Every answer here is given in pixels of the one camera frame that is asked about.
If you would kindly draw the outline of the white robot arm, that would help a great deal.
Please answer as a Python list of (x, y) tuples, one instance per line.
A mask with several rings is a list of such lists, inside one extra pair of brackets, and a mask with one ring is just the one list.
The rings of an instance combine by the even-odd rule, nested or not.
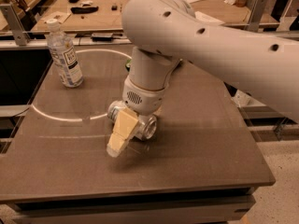
[(133, 137), (153, 136), (153, 114), (179, 60), (299, 122), (298, 42), (201, 22), (183, 0), (130, 0), (121, 23), (134, 48), (122, 99), (107, 112), (114, 122), (110, 156), (119, 156)]

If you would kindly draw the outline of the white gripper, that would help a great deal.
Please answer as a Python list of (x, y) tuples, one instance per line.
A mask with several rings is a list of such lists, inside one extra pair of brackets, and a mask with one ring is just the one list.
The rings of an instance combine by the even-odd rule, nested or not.
[(136, 113), (143, 116), (154, 113), (154, 115), (160, 116), (163, 98), (164, 90), (143, 90), (138, 88), (129, 77), (125, 79), (122, 100), (130, 109), (124, 108), (120, 110), (116, 118), (107, 144), (107, 153), (111, 157), (118, 157), (135, 136), (138, 129), (138, 115)]

